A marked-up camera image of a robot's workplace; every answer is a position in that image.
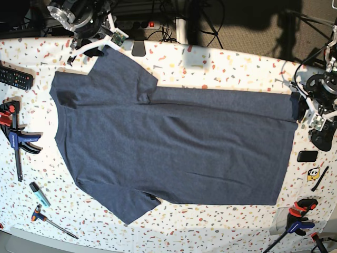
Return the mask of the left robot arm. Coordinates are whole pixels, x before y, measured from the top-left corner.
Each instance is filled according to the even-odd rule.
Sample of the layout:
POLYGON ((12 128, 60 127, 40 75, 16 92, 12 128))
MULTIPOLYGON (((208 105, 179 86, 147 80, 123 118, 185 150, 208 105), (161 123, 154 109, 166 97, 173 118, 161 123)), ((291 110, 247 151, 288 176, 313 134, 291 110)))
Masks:
POLYGON ((295 70, 291 85, 299 92, 300 98, 308 107, 308 125, 316 131, 323 131, 325 125, 336 117, 336 25, 328 42, 317 52, 308 56, 295 70), (325 70, 322 74, 312 75, 305 85, 298 79, 298 71, 310 60, 324 53, 325 70))

